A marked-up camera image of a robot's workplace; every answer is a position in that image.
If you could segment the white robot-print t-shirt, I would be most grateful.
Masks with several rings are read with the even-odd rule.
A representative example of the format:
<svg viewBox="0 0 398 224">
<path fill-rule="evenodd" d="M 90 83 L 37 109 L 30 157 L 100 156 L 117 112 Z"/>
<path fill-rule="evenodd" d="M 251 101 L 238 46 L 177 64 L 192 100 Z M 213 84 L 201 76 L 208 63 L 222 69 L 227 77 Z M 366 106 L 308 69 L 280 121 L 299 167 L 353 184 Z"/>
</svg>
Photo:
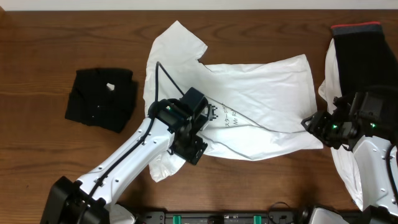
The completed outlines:
<svg viewBox="0 0 398 224">
<path fill-rule="evenodd" d="M 322 143 L 301 122 L 317 110 L 305 55 L 267 64 L 204 65 L 206 44 L 174 22 L 150 50 L 143 98 L 180 98 L 196 88 L 215 107 L 200 132 L 207 156 L 260 161 Z"/>
</svg>

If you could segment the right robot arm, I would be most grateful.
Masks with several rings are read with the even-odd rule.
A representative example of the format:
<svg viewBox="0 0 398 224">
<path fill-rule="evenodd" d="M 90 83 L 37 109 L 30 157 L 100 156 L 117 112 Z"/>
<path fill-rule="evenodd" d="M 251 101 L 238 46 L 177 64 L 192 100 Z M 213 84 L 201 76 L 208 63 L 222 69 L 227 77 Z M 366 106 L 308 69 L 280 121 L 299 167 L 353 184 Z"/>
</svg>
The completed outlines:
<svg viewBox="0 0 398 224">
<path fill-rule="evenodd" d="M 305 223 L 397 223 L 397 100 L 391 93 L 361 91 L 333 100 L 333 113 L 317 111 L 302 120 L 324 145 L 353 154 L 364 210 L 340 215 L 314 207 Z"/>
</svg>

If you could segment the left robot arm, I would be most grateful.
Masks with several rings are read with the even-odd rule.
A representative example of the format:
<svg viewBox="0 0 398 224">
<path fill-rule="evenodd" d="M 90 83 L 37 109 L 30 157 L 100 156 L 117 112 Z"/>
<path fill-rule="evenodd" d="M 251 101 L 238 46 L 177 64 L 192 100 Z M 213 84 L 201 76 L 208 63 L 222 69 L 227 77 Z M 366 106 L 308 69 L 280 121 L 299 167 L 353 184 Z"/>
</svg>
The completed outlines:
<svg viewBox="0 0 398 224">
<path fill-rule="evenodd" d="M 72 182 L 59 178 L 50 189 L 41 223 L 110 223 L 126 187 L 158 155 L 166 152 L 195 165 L 207 145 L 198 136 L 208 122 L 208 100 L 161 100 L 139 129 L 90 173 Z"/>
</svg>

